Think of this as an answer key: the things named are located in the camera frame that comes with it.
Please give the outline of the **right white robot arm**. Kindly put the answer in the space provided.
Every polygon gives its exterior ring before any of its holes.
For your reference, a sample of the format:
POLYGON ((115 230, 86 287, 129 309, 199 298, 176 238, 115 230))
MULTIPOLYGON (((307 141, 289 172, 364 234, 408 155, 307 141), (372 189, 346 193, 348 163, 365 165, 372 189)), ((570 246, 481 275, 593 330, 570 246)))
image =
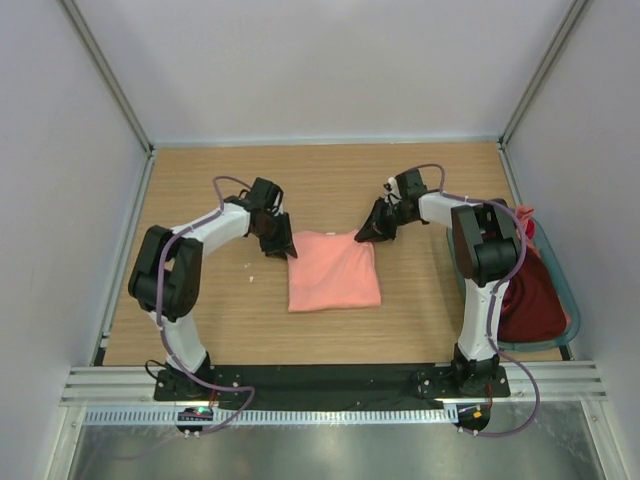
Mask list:
POLYGON ((389 178, 354 240, 396 238, 412 222, 437 223, 453 238, 455 265, 465 281, 461 333, 454 346, 450 382, 464 396, 480 396, 498 377, 497 333, 510 280, 526 256, 524 230, 515 214, 496 200, 479 200, 430 189, 418 167, 389 178))

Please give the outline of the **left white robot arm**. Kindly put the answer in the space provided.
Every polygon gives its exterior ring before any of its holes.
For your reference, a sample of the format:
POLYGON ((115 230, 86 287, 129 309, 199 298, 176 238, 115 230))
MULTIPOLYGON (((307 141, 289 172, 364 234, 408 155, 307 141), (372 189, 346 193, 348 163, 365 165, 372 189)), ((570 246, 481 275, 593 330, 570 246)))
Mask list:
POLYGON ((128 282, 129 295, 154 321, 166 351, 164 368, 155 375, 156 400, 254 393, 253 388, 236 382, 229 386, 214 383, 214 367, 193 314, 203 262, 228 242, 249 235, 258 238, 261 251, 269 258, 297 256, 281 187, 261 177, 248 185, 229 176, 242 190, 224 197, 219 187, 222 179, 213 179, 219 205, 211 212, 184 225, 154 225, 146 231, 128 282))

